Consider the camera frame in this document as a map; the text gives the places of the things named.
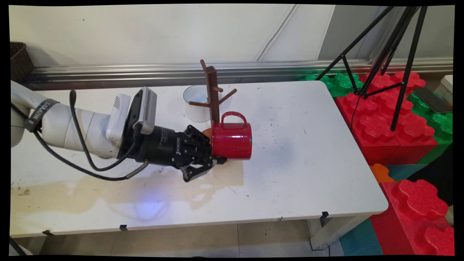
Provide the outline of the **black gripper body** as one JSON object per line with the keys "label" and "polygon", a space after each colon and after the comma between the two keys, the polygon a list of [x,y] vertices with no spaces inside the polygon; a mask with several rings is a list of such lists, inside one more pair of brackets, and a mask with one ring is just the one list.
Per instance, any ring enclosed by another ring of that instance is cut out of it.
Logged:
{"label": "black gripper body", "polygon": [[140,135],[140,162],[151,165],[184,167],[192,163],[188,136],[183,132],[156,126],[149,135]]}

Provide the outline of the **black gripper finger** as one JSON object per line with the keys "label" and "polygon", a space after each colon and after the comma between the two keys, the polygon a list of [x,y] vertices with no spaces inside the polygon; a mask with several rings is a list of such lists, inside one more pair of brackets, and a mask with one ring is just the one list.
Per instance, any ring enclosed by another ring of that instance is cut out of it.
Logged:
{"label": "black gripper finger", "polygon": [[188,144],[192,144],[195,147],[200,147],[204,149],[211,149],[211,139],[204,135],[201,131],[196,129],[192,125],[188,125],[184,130],[184,134],[188,136],[190,140],[187,140]]}
{"label": "black gripper finger", "polygon": [[215,165],[223,165],[226,161],[226,157],[207,156],[195,159],[179,169],[182,172],[184,182],[190,182],[208,173]]}

